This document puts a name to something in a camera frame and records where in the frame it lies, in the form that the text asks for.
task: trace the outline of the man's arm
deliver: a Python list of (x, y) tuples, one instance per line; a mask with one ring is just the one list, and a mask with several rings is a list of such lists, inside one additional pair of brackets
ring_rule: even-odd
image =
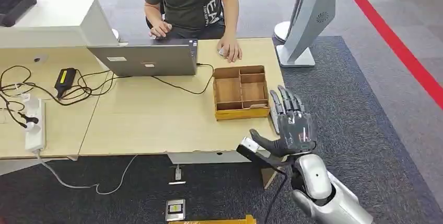
[(146, 18), (153, 26), (150, 31), (151, 35), (166, 37), (166, 33), (171, 30), (172, 25), (163, 22), (160, 13), (160, 2), (163, 2), (163, 0), (145, 0), (144, 10)]
[(163, 22), (163, 18), (160, 12), (160, 3), (157, 5), (151, 5), (145, 2), (145, 15), (153, 27), (151, 28), (151, 33), (157, 37), (166, 37), (172, 25)]
[(218, 43), (218, 48), (223, 47), (224, 55), (229, 62), (241, 60), (241, 49), (237, 42), (237, 22), (239, 13), (238, 0), (222, 0), (225, 16), (225, 34)]

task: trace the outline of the gray carpet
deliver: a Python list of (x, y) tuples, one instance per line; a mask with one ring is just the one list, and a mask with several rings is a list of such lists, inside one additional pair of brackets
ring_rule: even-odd
[[(341, 37), (320, 37), (312, 47), (314, 68), (284, 69), (285, 85), (302, 96), (317, 124), (318, 153), (360, 198), (376, 223), (441, 223), (443, 215)], [(52, 161), (75, 184), (114, 188), (130, 157)], [(167, 185), (166, 156), (137, 157), (115, 194), (60, 186), (43, 166), (0, 179), (0, 217), (7, 223), (164, 223), (166, 200), (185, 198), (188, 220), (243, 218), (262, 223), (278, 183), (264, 191), (250, 163), (195, 164), (186, 185)], [(313, 223), (289, 198), (277, 199), (270, 223)]]

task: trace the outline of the computer mouse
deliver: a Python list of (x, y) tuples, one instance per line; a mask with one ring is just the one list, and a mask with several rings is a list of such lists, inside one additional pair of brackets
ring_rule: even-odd
[(222, 57), (225, 57), (225, 51), (222, 49), (218, 50), (218, 54), (220, 54)]

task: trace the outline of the person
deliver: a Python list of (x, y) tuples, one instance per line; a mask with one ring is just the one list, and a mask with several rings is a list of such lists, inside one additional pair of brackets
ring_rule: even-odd
[(236, 36), (238, 0), (145, 0), (144, 10), (152, 25), (150, 35), (157, 39), (220, 39), (217, 50), (222, 49), (228, 62), (242, 58)]

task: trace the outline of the floor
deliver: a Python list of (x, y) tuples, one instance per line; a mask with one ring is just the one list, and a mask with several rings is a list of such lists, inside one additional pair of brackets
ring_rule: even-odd
[[(428, 71), (443, 85), (443, 0), (369, 0)], [(294, 0), (240, 0), (240, 37), (269, 37), (287, 20)], [(148, 39), (143, 0), (100, 0), (127, 39)], [(353, 0), (337, 0), (322, 36), (341, 36), (401, 143), (443, 208), (443, 111), (411, 76)]]

